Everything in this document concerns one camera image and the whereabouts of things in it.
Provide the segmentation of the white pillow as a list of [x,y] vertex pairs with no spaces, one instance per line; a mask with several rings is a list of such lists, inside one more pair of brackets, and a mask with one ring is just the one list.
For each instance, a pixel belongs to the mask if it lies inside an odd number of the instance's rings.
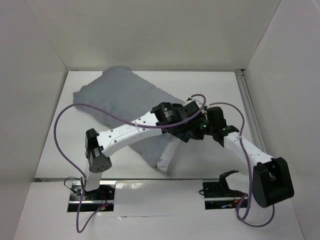
[[162,152],[156,164],[156,168],[160,172],[165,173],[168,170],[169,165],[179,145],[180,145],[180,140],[178,138],[172,138],[169,141],[168,145],[165,147],[164,151]]

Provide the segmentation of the grey pillowcase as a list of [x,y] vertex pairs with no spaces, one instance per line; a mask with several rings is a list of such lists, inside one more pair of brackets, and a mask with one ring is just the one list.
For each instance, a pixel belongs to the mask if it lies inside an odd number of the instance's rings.
[[[184,101],[156,87],[124,66],[105,70],[100,77],[73,93],[73,103],[77,105],[78,110],[91,115],[110,129],[121,126],[122,122],[84,105],[98,107],[131,122],[162,102],[184,104]],[[157,169],[157,162],[172,138],[176,137],[165,133],[140,140],[131,144],[130,148],[150,167]]]

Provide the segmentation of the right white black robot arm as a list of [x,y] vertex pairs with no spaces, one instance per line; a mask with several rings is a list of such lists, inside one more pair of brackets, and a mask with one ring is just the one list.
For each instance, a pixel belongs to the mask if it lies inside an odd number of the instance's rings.
[[242,136],[240,130],[227,125],[223,110],[219,107],[206,109],[207,121],[201,126],[205,135],[211,136],[250,167],[248,174],[230,170],[219,176],[218,191],[230,196],[234,191],[253,196],[262,208],[290,199],[295,190],[287,161],[273,157]]

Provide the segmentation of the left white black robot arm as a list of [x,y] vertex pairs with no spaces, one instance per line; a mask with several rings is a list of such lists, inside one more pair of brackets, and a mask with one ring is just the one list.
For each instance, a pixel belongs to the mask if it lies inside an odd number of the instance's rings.
[[188,99],[185,104],[162,102],[141,117],[107,131],[91,128],[85,133],[85,155],[88,160],[86,183],[81,194],[88,200],[97,197],[103,172],[112,167],[111,156],[138,142],[151,142],[158,136],[151,150],[142,146],[148,157],[155,154],[155,167],[164,172],[175,155],[180,142],[203,138],[206,126],[205,103]]

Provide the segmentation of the aluminium rail frame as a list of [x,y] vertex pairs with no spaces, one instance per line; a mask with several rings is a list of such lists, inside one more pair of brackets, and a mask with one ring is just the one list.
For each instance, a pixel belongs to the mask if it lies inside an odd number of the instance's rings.
[[251,141],[256,147],[267,153],[267,147],[258,123],[258,118],[246,83],[244,71],[237,69],[234,73],[242,100],[242,113],[245,117],[243,135],[248,141]]

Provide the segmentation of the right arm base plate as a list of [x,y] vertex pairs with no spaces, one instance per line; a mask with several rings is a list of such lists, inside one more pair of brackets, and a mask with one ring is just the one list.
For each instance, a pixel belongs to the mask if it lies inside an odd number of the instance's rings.
[[204,198],[206,210],[235,209],[245,195],[237,190],[223,189],[218,179],[203,180],[198,193]]

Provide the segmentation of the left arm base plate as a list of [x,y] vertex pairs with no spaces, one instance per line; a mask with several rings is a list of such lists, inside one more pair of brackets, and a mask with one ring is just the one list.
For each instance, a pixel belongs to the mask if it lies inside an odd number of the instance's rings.
[[[70,190],[67,212],[76,213],[82,194],[82,185],[79,180],[69,181],[64,185]],[[101,181],[99,188],[85,193],[81,202],[80,212],[94,212],[101,208],[101,212],[114,211],[116,183],[114,181]]]

